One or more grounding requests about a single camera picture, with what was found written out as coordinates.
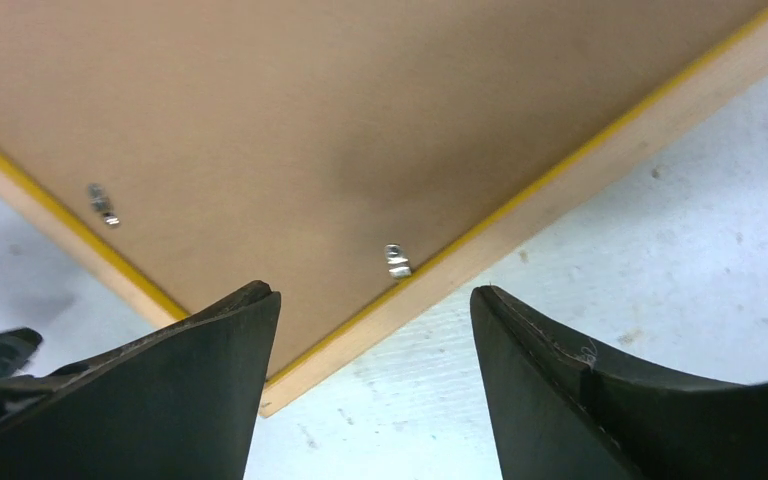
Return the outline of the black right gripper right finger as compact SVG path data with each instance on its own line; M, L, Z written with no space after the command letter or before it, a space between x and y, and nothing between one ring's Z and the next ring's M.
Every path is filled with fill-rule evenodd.
M506 479L768 479L768 382L677 371L496 286L470 315Z

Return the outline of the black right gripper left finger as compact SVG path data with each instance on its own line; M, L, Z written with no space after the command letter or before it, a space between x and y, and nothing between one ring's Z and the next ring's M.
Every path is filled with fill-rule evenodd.
M0 378L0 479L240 479L281 296L251 282L36 377Z

